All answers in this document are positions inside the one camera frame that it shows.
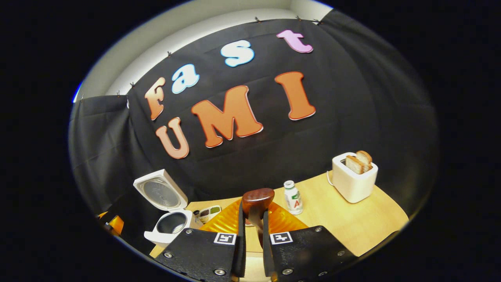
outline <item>bottle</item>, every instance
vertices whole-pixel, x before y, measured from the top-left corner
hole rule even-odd
[[[291,214],[298,215],[303,212],[303,201],[301,200],[301,195],[299,194],[294,181],[287,180],[284,182],[285,188],[285,201],[287,202],[287,208]]]

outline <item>bread slice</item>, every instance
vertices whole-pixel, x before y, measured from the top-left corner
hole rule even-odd
[[[364,172],[364,163],[354,156],[346,156],[346,166],[356,174],[362,174]]]
[[[372,168],[372,157],[366,151],[358,151],[357,159],[363,163],[363,172],[367,172]]]

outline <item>screw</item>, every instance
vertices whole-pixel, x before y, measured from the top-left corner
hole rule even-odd
[[[289,275],[293,272],[294,272],[294,270],[292,270],[291,268],[286,268],[286,269],[282,270],[283,275]]]
[[[218,268],[218,269],[214,270],[214,274],[219,275],[219,276],[223,276],[226,274],[226,271]]]

